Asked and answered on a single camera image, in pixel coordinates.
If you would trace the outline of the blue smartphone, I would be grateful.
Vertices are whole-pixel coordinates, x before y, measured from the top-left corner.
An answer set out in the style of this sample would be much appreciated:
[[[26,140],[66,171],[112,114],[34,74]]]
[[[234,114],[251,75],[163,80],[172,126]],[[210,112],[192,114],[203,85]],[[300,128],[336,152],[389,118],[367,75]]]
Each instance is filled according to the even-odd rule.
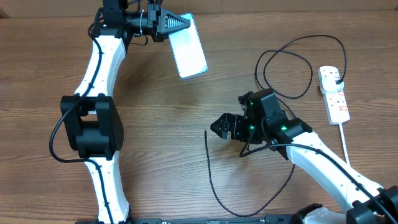
[[[192,13],[181,14],[190,21],[190,27],[169,35],[178,74],[188,78],[208,70],[200,36]]]

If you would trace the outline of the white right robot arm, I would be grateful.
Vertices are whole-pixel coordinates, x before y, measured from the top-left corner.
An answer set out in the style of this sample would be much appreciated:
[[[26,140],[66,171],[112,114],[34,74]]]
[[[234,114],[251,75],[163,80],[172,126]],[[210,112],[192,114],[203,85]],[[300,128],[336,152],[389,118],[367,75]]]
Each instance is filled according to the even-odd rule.
[[[382,187],[350,167],[299,118],[288,119],[270,89],[239,96],[244,113],[222,114],[210,126],[220,138],[244,143],[240,157],[265,149],[301,167],[338,204],[341,213],[319,203],[293,215],[288,223],[397,223],[397,186]]]

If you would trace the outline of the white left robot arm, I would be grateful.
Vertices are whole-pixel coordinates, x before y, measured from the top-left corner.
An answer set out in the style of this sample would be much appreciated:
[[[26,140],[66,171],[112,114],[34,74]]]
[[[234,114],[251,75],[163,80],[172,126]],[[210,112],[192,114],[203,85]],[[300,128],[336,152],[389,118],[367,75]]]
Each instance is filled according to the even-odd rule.
[[[170,34],[188,31],[193,20],[148,1],[147,9],[129,12],[128,1],[104,1],[88,28],[91,58],[80,86],[60,101],[62,117],[54,127],[65,126],[70,147],[78,153],[72,163],[86,165],[98,202],[95,223],[133,223],[124,194],[119,153],[124,128],[114,104],[113,91],[119,67],[131,40],[151,37],[163,42]]]

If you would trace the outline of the white power strip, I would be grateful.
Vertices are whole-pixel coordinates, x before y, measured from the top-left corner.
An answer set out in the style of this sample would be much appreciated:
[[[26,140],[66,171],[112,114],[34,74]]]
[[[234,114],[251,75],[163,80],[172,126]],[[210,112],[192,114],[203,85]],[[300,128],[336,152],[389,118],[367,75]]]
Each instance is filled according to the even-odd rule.
[[[328,65],[320,67],[317,73],[319,81],[321,75],[336,75],[337,77],[340,77],[338,69]],[[322,96],[329,124],[340,125],[350,120],[343,89],[332,93],[322,94]]]

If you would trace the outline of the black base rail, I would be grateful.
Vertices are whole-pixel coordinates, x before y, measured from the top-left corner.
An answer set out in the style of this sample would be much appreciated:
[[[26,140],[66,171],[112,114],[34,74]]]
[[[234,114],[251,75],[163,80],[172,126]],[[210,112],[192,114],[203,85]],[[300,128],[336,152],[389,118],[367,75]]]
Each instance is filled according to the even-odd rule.
[[[174,220],[162,220],[160,218],[128,218],[127,224],[303,224],[292,214],[266,215],[265,217],[251,218],[186,218]]]

